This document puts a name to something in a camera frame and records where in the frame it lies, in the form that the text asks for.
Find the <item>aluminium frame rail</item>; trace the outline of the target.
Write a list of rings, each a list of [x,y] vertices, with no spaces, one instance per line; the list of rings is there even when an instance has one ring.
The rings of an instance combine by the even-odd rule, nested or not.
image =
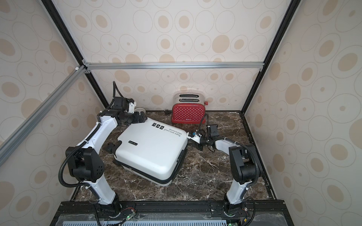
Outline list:
[[[1,165],[7,161],[12,153],[63,97],[74,82],[81,75],[85,74],[85,71],[85,66],[79,66],[77,70],[74,70],[1,145]]]
[[[177,62],[177,63],[86,63],[90,70],[136,69],[228,69],[264,67],[263,62]]]

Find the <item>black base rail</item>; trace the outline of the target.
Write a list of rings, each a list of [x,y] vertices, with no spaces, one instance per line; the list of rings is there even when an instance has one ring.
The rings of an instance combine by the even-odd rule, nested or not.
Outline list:
[[[119,201],[119,208],[62,202],[52,226],[292,226],[282,200]]]

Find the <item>aluminium frame rail back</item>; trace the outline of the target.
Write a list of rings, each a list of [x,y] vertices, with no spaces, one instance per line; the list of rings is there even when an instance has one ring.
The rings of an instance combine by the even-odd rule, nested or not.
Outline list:
[[[177,62],[177,63],[86,63],[90,70],[136,69],[228,69],[264,67],[263,62]]]

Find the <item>white hard-shell suitcase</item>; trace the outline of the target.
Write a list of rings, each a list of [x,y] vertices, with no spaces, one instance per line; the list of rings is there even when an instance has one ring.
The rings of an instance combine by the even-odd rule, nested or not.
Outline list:
[[[186,131],[148,118],[129,125],[105,150],[114,156],[115,165],[168,186],[182,168],[187,145]]]

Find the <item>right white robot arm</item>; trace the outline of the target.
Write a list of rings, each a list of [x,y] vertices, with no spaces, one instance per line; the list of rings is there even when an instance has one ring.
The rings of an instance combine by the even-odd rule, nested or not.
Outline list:
[[[220,136],[216,124],[207,126],[206,132],[199,130],[193,133],[188,132],[187,138],[192,140],[200,151],[208,147],[229,155],[233,181],[226,193],[226,203],[232,207],[240,205],[247,191],[257,183],[263,172],[255,146],[244,145]]]

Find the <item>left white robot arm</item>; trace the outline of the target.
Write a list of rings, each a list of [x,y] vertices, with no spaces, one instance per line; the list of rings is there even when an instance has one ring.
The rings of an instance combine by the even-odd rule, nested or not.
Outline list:
[[[105,210],[120,213],[121,204],[118,195],[110,188],[105,176],[105,165],[99,156],[100,150],[118,126],[144,123],[144,112],[135,110],[133,99],[115,97],[111,104],[96,116],[96,125],[87,137],[76,147],[66,150],[66,158],[62,163],[58,180],[64,187],[84,186],[91,190]]]

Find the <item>red polka-dot toaster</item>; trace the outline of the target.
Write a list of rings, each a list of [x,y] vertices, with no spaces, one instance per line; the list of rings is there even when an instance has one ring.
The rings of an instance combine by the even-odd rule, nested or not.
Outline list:
[[[178,93],[173,97],[172,123],[199,124],[205,123],[204,115],[208,102],[202,94]]]

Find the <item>aluminium frame rail left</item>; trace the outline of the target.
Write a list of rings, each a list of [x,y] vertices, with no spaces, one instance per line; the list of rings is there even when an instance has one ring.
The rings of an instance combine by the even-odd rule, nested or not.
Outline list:
[[[85,66],[79,66],[77,70],[74,70],[1,145],[1,165],[7,161],[12,153],[63,97],[74,82],[81,75],[85,74],[85,71]]]

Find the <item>white patterned bowl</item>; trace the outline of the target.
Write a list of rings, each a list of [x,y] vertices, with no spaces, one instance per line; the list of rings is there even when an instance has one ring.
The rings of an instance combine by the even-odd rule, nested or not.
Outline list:
[[[139,108],[136,108],[135,110],[134,110],[134,112],[146,112],[146,110],[144,109],[144,108],[141,108],[141,107],[139,107]]]

